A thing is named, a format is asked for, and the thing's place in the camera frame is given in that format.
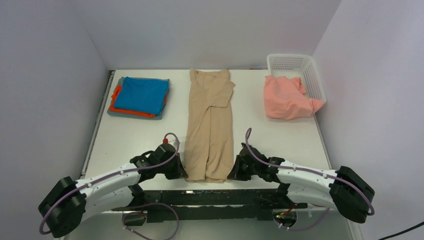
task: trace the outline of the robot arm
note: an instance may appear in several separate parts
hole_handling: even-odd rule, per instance
[[[228,179],[248,181],[253,175],[258,175],[267,182],[280,184],[275,192],[279,202],[332,208],[356,223],[364,223],[368,215],[374,214],[371,206],[374,190],[349,167],[314,169],[280,157],[267,158],[248,142],[241,145],[242,150]]]
[[[45,223],[50,231],[45,233],[60,238],[94,215],[144,204],[139,183],[156,174],[164,174],[169,180],[187,177],[177,149],[165,140],[155,151],[136,156],[110,172],[77,181],[62,178],[38,207],[43,217],[48,215]]]
[[[375,192],[352,169],[342,166],[339,170],[320,170],[280,157],[267,158],[249,145],[249,134],[250,130],[227,177],[229,180],[248,181],[258,175],[267,182],[280,184],[275,192],[279,203],[325,206],[357,223],[364,223],[368,215],[374,214],[371,201]],[[136,156],[105,174],[77,181],[70,177],[59,180],[38,207],[43,216],[40,232],[60,238],[82,221],[104,211],[143,205],[145,194],[139,183],[156,174],[164,174],[169,180],[186,178],[176,140],[177,149],[165,138],[155,151]],[[43,230],[44,223],[50,231]]]

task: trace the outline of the clothing sleeve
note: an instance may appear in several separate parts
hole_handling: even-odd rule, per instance
[[[207,104],[211,107],[226,108],[233,94],[235,84],[229,79],[217,77],[206,87]]]

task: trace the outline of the black cable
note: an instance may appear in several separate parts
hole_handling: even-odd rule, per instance
[[[406,229],[406,230],[400,231],[400,232],[395,233],[395,234],[390,235],[390,236],[385,236],[385,237],[383,237],[383,238],[380,238],[379,240],[391,239],[391,238],[393,238],[393,237],[396,237],[396,236],[399,236],[399,235],[405,234],[405,233],[407,233],[407,232],[409,232],[409,231],[412,231],[412,230],[414,230],[414,229],[417,229],[417,228],[419,228],[419,227],[421,227],[421,226],[423,226],[423,225],[424,225],[424,221],[423,221],[423,222],[421,222],[421,223],[418,223],[417,225],[415,225],[415,226],[413,226],[413,227],[410,227],[410,228],[408,228],[408,229]]]

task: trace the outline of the white arm segment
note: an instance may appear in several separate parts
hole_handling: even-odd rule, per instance
[[[278,179],[284,184],[290,184],[287,197],[294,203],[309,203],[332,209],[337,209],[330,196],[330,184],[334,183],[334,179],[326,177],[331,175],[336,177],[336,170],[321,170],[311,167],[305,167],[284,161],[280,166],[291,167],[296,169],[279,168],[277,173]],[[305,168],[321,172],[324,176],[317,175],[312,172],[298,170],[297,168]]]
[[[99,179],[103,176],[106,176],[108,174],[114,173],[114,172],[118,172],[118,171],[123,171],[123,170],[127,170],[127,169],[134,169],[136,166],[130,162],[122,165],[121,167],[118,167],[115,170],[106,172],[104,174],[98,175],[96,177],[90,177],[87,179],[80,179],[76,181],[76,187],[80,187],[86,183],[90,183],[93,180]],[[132,186],[135,185],[139,182],[140,180],[140,174],[138,173],[138,171],[132,171],[132,172],[126,172],[123,174],[118,174],[115,176],[112,176],[109,179],[103,180],[101,182],[98,182],[96,184],[91,185],[90,187],[81,189],[79,192],[81,194],[86,194],[86,198],[85,200],[87,201],[86,203],[86,208],[94,206],[95,202],[97,202],[97,200],[103,196],[110,196],[110,198],[113,200],[113,198],[117,197],[115,196],[115,194],[113,192],[117,191],[117,190],[121,190],[121,189],[128,189],[128,186]],[[126,205],[119,205],[119,206],[115,206],[116,207],[125,207]]]
[[[85,213],[82,215],[81,222],[105,211],[126,207],[131,203],[133,198],[131,190],[126,186],[106,194],[94,202],[90,201],[85,206]]]

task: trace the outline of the stack of folded clothes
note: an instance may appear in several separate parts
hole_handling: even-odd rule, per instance
[[[162,119],[169,79],[122,77],[113,91],[107,113],[138,119]]]

